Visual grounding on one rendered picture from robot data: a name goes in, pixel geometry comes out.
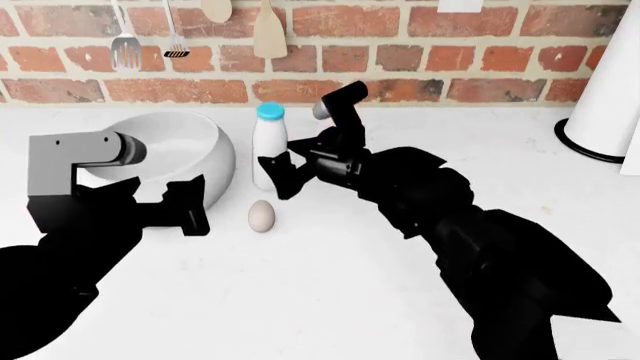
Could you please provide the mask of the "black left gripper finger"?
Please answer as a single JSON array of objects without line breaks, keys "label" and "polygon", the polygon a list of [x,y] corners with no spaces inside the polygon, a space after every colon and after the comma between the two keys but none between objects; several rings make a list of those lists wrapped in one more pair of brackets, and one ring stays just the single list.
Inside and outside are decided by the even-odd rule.
[{"label": "black left gripper finger", "polygon": [[108,204],[135,204],[135,193],[141,185],[138,177],[119,182],[90,188],[85,185],[75,185],[74,195],[83,201]]},{"label": "black left gripper finger", "polygon": [[205,178],[168,182],[159,203],[143,204],[143,227],[180,227],[184,236],[206,236]]}]

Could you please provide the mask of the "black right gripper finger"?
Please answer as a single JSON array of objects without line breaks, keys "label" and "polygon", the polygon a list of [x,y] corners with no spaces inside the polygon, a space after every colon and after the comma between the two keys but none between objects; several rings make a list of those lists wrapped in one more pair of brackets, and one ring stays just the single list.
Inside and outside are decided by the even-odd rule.
[{"label": "black right gripper finger", "polygon": [[317,175],[313,162],[307,161],[296,167],[288,151],[274,158],[260,156],[257,160],[273,182],[279,200],[289,200],[299,194],[304,185]]},{"label": "black right gripper finger", "polygon": [[311,157],[321,148],[321,141],[318,137],[310,137],[299,140],[289,140],[287,148],[296,155]]}]

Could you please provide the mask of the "milk bottle with blue cap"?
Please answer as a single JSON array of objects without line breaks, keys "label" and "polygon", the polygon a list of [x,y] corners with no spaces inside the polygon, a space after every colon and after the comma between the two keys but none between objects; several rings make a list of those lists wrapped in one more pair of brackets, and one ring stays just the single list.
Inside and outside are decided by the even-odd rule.
[{"label": "milk bottle with blue cap", "polygon": [[287,150],[285,109],[277,102],[265,102],[256,108],[256,115],[252,134],[252,180],[261,191],[274,191],[275,185],[258,158],[275,158]]}]

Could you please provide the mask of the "white bowl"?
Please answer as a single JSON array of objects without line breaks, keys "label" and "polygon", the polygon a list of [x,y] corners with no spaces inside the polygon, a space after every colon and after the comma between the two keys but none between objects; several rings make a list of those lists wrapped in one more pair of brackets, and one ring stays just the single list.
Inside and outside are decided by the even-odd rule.
[{"label": "white bowl", "polygon": [[97,188],[137,176],[140,203],[162,200],[168,182],[204,176],[203,205],[210,209],[225,193],[236,169],[236,154],[228,135],[198,113],[161,111],[133,116],[106,128],[140,140],[147,148],[144,161],[122,167],[77,170],[81,185]]}]

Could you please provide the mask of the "beige egg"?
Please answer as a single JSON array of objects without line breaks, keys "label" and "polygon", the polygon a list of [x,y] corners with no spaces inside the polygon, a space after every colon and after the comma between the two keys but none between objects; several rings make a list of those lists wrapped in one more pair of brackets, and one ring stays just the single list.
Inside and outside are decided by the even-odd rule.
[{"label": "beige egg", "polygon": [[248,224],[257,233],[271,230],[276,221],[275,210],[266,200],[256,201],[249,209]]}]

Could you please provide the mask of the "wooden spatula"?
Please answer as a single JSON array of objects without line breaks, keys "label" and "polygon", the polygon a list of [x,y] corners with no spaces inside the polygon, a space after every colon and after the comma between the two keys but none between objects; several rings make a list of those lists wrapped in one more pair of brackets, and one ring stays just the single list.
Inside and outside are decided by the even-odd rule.
[{"label": "wooden spatula", "polygon": [[281,59],[288,55],[284,28],[270,0],[261,0],[254,23],[253,50],[254,56],[262,59]]}]

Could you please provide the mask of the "metal slotted turner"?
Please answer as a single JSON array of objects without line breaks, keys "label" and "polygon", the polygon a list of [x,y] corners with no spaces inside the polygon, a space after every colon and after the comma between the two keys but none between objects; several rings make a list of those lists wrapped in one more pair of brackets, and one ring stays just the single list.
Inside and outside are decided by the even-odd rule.
[{"label": "metal slotted turner", "polygon": [[117,0],[110,0],[110,3],[121,30],[120,34],[113,39],[110,48],[112,69],[117,72],[140,71],[142,63],[141,45],[138,39],[128,32]]}]

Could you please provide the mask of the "small metal slotted spatula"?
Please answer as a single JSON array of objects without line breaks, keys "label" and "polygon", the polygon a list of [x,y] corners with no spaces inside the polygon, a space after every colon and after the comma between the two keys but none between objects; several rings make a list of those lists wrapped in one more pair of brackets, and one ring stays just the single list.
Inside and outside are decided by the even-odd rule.
[{"label": "small metal slotted spatula", "polygon": [[169,32],[170,32],[170,35],[169,35],[170,45],[168,50],[165,51],[164,57],[169,59],[185,58],[189,56],[190,48],[186,44],[185,38],[181,35],[178,35],[176,32],[173,15],[169,5],[169,0],[162,0],[162,2],[163,2],[163,7],[166,14],[166,19],[169,27]]}]

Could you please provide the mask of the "wooden spoon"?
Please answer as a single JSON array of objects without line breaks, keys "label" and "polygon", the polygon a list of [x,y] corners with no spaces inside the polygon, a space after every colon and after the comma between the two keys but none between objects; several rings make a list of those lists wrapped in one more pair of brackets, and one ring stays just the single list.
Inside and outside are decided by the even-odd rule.
[{"label": "wooden spoon", "polygon": [[233,12],[232,0],[200,0],[200,6],[212,23],[226,23]]}]

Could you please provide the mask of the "black paper towel holder base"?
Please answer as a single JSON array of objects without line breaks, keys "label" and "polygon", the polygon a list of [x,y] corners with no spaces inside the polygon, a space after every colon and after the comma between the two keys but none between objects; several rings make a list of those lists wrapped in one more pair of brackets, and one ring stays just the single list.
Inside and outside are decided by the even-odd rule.
[{"label": "black paper towel holder base", "polygon": [[573,140],[570,140],[565,132],[565,128],[568,123],[568,120],[569,120],[568,118],[562,119],[554,125],[554,134],[564,146],[566,146],[568,149],[573,150],[574,152],[577,152],[580,155],[584,155],[587,158],[592,158],[598,161],[603,161],[603,162],[612,163],[612,164],[623,164],[625,160],[624,157],[604,155],[598,152],[593,152],[589,149],[586,149],[578,145]]}]

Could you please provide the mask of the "white paper towel roll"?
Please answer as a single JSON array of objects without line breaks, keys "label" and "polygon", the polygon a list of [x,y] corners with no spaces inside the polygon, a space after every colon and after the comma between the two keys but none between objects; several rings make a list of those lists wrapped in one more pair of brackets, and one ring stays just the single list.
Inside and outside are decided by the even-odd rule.
[{"label": "white paper towel roll", "polygon": [[640,119],[640,0],[631,0],[568,119],[570,140],[625,158]]}]

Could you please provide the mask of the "white wall plate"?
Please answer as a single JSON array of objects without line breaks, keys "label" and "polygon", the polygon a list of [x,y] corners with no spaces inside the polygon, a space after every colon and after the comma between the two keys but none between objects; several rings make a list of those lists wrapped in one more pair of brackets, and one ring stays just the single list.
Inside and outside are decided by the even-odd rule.
[{"label": "white wall plate", "polygon": [[437,12],[442,14],[477,14],[484,0],[438,0]]}]

